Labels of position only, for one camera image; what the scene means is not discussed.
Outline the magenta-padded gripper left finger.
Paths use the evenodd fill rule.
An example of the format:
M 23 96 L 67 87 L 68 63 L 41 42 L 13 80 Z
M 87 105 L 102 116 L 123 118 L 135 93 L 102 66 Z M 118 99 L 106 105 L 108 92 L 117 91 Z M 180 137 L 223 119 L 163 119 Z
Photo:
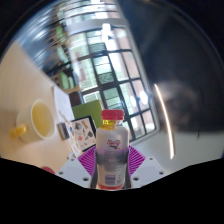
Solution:
M 95 189 L 97 186 L 95 148 L 88 149 L 78 158 L 70 154 L 56 175 L 83 188 Z

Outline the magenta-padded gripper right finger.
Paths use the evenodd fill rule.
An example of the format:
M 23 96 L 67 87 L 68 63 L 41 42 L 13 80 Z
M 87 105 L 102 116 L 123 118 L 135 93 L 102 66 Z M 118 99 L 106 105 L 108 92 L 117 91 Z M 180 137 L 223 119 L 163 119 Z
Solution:
M 165 176 L 167 176 L 167 172 L 155 157 L 146 157 L 133 146 L 129 147 L 126 172 L 127 189 L 146 186 Z

